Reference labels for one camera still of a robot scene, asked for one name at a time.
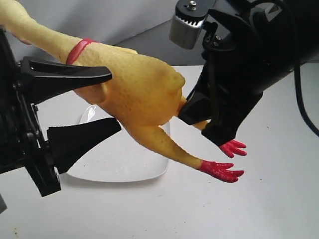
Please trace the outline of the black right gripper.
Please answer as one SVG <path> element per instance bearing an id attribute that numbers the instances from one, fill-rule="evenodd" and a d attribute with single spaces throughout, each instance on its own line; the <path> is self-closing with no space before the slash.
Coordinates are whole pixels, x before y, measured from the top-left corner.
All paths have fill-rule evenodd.
<path id="1" fill-rule="evenodd" d="M 237 130 L 262 98 L 263 91 L 290 71 L 299 72 L 299 7 L 295 0 L 232 0 L 236 14 L 211 10 L 229 31 L 217 41 L 213 30 L 203 40 L 204 67 L 178 117 L 186 124 L 212 120 L 201 134 L 217 146 Z"/>

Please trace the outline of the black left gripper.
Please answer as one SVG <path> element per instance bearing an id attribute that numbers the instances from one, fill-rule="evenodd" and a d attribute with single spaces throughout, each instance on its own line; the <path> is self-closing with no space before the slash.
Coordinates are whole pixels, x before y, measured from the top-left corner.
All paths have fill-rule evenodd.
<path id="1" fill-rule="evenodd" d="M 65 65 L 24 57 L 16 63 L 4 30 L 0 31 L 0 172 L 25 168 L 45 197 L 60 191 L 59 174 L 66 173 L 85 153 L 122 128 L 115 118 L 70 126 L 49 127 L 48 145 L 33 104 L 60 94 L 106 82 L 107 67 Z"/>

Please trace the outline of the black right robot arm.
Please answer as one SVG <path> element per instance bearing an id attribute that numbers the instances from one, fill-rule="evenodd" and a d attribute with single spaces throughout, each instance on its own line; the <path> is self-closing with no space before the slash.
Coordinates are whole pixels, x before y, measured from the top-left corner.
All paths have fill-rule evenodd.
<path id="1" fill-rule="evenodd" d="M 180 0 L 170 31 L 178 46 L 191 49 L 199 34 L 205 64 L 178 117 L 188 125 L 207 120 L 202 135 L 217 146 L 233 140 L 263 92 L 294 74 L 300 114 L 319 130 L 304 106 L 300 67 L 319 52 L 319 3 L 316 0 L 232 0 L 234 13 L 212 0 Z"/>

